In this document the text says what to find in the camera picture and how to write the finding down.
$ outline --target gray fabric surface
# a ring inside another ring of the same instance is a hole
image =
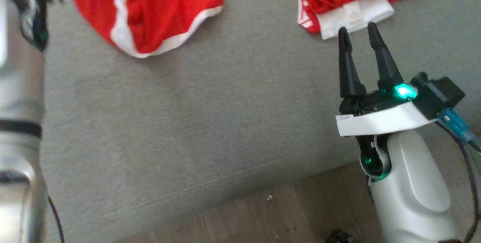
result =
[[[378,27],[404,78],[449,75],[479,126],[479,0],[393,6]],[[335,125],[337,40],[308,34],[296,10],[225,0],[184,45],[145,60],[105,43],[74,5],[51,10],[42,164],[68,242],[113,241],[357,158]],[[367,32],[351,40],[374,90]]]

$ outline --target wooden floor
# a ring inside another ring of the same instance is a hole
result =
[[[380,224],[358,163],[214,207],[118,243],[322,243],[342,228],[381,243]]]

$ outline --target label on white bracket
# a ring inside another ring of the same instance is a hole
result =
[[[359,5],[359,1],[352,1],[350,3],[346,3],[342,6],[346,11],[347,22],[349,23],[358,23],[364,21],[364,16],[362,14],[361,5]]]
[[[338,115],[336,121],[339,135],[347,137],[380,135],[414,129],[436,120],[428,120],[412,102],[407,102],[394,108],[361,116]]]

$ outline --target gray sofa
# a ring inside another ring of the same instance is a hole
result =
[[[378,24],[404,78],[448,75],[478,127],[479,1],[403,0]],[[115,241],[357,159],[334,119],[337,39],[308,34],[296,11],[297,0],[225,0],[180,48],[140,60],[71,2],[51,10],[42,166],[68,242]],[[351,40],[374,90],[366,30]],[[56,241],[51,216],[48,229]]]

